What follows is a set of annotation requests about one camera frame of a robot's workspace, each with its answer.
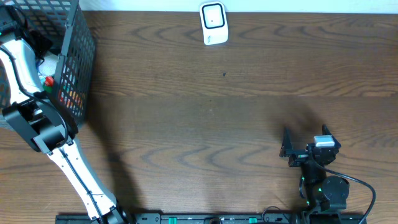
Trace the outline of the white jar blue label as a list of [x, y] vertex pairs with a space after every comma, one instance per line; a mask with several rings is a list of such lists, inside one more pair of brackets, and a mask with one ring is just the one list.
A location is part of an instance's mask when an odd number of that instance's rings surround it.
[[58, 64], [58, 57], [56, 55], [47, 55], [44, 59], [37, 62], [38, 74], [43, 77], [53, 76]]

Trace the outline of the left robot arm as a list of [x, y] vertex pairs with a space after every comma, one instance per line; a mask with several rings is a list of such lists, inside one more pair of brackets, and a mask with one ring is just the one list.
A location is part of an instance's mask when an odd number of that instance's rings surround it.
[[5, 122], [66, 175], [87, 210], [75, 223], [132, 223], [80, 146], [95, 43], [77, 1], [2, 1]]

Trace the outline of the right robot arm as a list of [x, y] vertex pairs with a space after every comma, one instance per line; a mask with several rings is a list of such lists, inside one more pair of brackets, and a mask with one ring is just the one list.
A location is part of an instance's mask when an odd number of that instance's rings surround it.
[[307, 201], [306, 209], [291, 214], [290, 223], [342, 222], [340, 213], [346, 209], [349, 182], [337, 175], [328, 176], [325, 168], [336, 159], [340, 147], [326, 125], [305, 149], [294, 149], [289, 130], [284, 129], [279, 156], [289, 159], [289, 167], [301, 169], [299, 192]]

